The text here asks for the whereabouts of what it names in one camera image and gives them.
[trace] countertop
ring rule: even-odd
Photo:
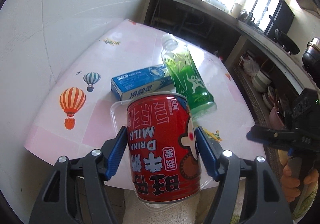
[[[285,51],[276,45],[271,39],[267,38],[263,33],[255,30],[249,25],[238,21],[228,13],[215,7],[214,5],[204,0],[174,0],[179,3],[188,5],[192,8],[200,10],[221,22],[224,22],[228,26],[237,30],[242,35],[246,36],[251,42],[253,42],[258,48],[264,52],[270,60],[284,73],[297,93],[300,94],[304,88],[314,89],[320,95],[320,90],[313,82],[307,72],[293,60]],[[144,22],[147,9],[145,8],[141,22]]]

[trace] pink tablecloth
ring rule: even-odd
[[[164,32],[130,20],[125,20],[103,35],[82,54],[54,86],[42,105],[28,135],[25,148],[55,164],[58,157],[69,159],[85,156],[94,148],[115,137],[110,107],[117,100],[110,90],[111,78],[125,72],[162,63],[161,37]],[[218,110],[199,120],[199,124],[216,132],[222,138],[221,146],[236,153],[238,157],[252,160],[264,155],[262,145],[245,138],[254,121],[233,79],[222,62],[214,55],[187,43],[191,55],[209,91],[213,94]],[[83,76],[98,73],[101,78],[92,92]],[[65,127],[67,114],[59,100],[66,89],[81,89],[86,100],[74,114],[73,129]],[[202,178],[207,178],[203,168]],[[117,174],[108,185],[134,189],[130,180],[129,160],[125,156]]]

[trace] metal bolt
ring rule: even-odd
[[[230,156],[232,156],[232,152],[231,152],[230,150],[224,150],[222,153],[223,153],[223,155],[224,155],[225,157],[230,157]]]
[[[258,156],[257,157],[258,162],[263,163],[265,161],[264,157]]]
[[[59,162],[64,163],[67,160],[65,156],[59,157]]]
[[[91,152],[91,154],[96,157],[101,154],[101,151],[99,149],[95,149]]]

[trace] green drink bottle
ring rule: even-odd
[[[187,98],[192,116],[201,115],[208,108],[216,109],[213,96],[205,87],[188,48],[179,44],[172,34],[165,34],[161,42],[163,63],[169,70],[176,92]]]

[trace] blue and white box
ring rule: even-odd
[[[164,64],[118,75],[111,79],[111,91],[119,101],[137,98],[172,84]]]

